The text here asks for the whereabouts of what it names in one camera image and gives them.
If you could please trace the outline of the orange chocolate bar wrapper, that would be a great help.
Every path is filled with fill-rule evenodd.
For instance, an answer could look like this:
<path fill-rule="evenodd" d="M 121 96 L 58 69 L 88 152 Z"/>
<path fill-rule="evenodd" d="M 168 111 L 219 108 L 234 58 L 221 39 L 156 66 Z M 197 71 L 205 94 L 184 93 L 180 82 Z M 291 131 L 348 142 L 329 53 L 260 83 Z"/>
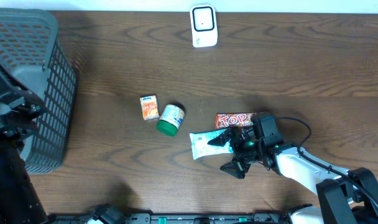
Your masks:
<path fill-rule="evenodd" d="M 258 113 L 217 113 L 214 121 L 216 129 L 229 127 L 246 128 L 252 126 L 251 118 Z"/>

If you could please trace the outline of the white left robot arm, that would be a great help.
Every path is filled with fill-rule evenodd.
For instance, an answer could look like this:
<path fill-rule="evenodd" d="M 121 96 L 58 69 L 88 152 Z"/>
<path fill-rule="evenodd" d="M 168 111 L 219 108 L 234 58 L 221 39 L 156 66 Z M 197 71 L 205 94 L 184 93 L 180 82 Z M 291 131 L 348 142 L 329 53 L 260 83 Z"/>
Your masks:
<path fill-rule="evenodd" d="M 37 134 L 35 119 L 46 112 L 44 101 L 0 65 L 0 223 L 47 223 L 19 153 L 25 139 Z"/>

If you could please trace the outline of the orange Kleenex tissue pack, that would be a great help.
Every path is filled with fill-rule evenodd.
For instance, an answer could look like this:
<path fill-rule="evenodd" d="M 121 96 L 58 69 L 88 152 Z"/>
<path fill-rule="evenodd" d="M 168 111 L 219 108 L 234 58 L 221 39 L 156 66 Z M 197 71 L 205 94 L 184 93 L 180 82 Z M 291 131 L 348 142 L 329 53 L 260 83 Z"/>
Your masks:
<path fill-rule="evenodd" d="M 140 98 L 142 117 L 144 120 L 159 118 L 159 107 L 156 95 L 143 96 Z"/>

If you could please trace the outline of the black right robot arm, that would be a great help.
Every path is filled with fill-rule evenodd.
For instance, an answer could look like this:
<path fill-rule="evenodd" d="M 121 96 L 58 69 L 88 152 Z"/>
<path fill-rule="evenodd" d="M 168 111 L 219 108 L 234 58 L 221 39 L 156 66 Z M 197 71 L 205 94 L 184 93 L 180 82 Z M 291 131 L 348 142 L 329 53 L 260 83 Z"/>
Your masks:
<path fill-rule="evenodd" d="M 234 157 L 221 170 L 245 178 L 251 165 L 292 179 L 313 192 L 320 206 L 304 204 L 279 215 L 279 223 L 378 223 L 378 181 L 364 167 L 348 170 L 308 153 L 300 144 L 284 141 L 275 126 L 228 128 L 210 140 L 229 145 Z"/>

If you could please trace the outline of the green cap bottle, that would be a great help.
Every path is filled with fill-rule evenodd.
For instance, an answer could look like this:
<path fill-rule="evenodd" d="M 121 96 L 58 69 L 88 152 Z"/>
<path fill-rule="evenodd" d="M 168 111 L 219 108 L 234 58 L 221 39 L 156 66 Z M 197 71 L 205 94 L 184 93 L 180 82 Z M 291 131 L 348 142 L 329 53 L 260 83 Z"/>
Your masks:
<path fill-rule="evenodd" d="M 168 136 L 175 136 L 183 122 L 185 112 L 176 105 L 167 105 L 156 125 L 158 131 Z"/>

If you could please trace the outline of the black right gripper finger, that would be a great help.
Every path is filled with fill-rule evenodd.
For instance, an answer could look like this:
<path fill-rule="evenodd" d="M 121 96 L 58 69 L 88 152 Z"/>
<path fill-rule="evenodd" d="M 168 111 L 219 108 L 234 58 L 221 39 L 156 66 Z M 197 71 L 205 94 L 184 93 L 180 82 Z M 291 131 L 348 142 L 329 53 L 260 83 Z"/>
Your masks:
<path fill-rule="evenodd" d="M 250 166 L 251 164 L 246 164 L 238 158 L 234 157 L 230 162 L 222 165 L 219 169 L 237 179 L 244 179 Z"/>
<path fill-rule="evenodd" d="M 223 147 L 227 144 L 228 146 L 231 146 L 231 140 L 234 136 L 234 133 L 235 130 L 233 128 L 228 128 L 225 131 L 223 131 L 220 135 L 209 140 L 208 145 Z"/>

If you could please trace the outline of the green tissue pack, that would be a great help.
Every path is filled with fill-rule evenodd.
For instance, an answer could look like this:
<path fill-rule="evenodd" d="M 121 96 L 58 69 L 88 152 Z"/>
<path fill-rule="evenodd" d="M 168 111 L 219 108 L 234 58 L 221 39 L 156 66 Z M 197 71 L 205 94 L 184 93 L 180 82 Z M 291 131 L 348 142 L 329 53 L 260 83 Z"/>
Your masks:
<path fill-rule="evenodd" d="M 203 133 L 190 133 L 193 159 L 196 160 L 203 156 L 213 156 L 218 154 L 232 154 L 233 150 L 228 142 L 224 146 L 212 146 L 208 144 L 210 140 L 218 137 L 225 130 L 226 129 L 218 129 Z"/>

